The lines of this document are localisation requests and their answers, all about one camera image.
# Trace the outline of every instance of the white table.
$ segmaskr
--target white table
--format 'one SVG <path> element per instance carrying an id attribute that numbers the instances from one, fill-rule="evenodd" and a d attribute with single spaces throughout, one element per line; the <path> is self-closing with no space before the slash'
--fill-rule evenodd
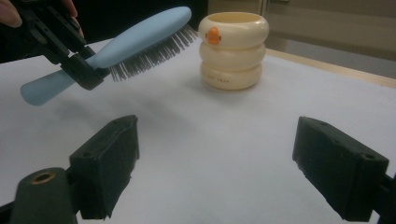
<path id="1" fill-rule="evenodd" d="M 300 116 L 351 135 L 396 173 L 396 89 L 267 54 L 256 86 L 217 91 L 200 79 L 198 47 L 127 81 L 74 85 L 40 107 L 20 86 L 58 66 L 43 57 L 0 64 L 0 204 L 22 178 L 67 168 L 92 135 L 130 114 L 141 159 L 105 223 L 344 223 L 291 159 Z"/>

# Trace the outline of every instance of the cream ceramic jar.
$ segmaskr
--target cream ceramic jar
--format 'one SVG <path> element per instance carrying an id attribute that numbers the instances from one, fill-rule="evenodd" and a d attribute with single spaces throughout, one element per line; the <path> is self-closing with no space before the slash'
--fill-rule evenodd
<path id="1" fill-rule="evenodd" d="M 205 17 L 198 28 L 201 75 L 212 87 L 241 90 L 254 85 L 262 74 L 263 44 L 268 22 L 246 12 L 222 12 Z"/>

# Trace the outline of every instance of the hand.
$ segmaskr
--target hand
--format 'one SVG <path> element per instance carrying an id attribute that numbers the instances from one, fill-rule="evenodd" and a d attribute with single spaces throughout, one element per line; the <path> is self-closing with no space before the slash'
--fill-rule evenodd
<path id="1" fill-rule="evenodd" d="M 20 14 L 8 0 L 0 0 L 0 22 L 14 28 L 22 25 Z"/>

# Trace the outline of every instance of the brush head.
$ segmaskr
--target brush head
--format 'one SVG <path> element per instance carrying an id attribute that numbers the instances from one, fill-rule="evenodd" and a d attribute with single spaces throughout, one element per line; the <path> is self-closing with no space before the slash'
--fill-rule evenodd
<path id="1" fill-rule="evenodd" d="M 196 32 L 185 25 L 178 32 L 149 48 L 143 49 L 122 63 L 110 67 L 114 81 L 134 77 L 150 68 L 164 63 L 187 48 L 197 37 Z"/>

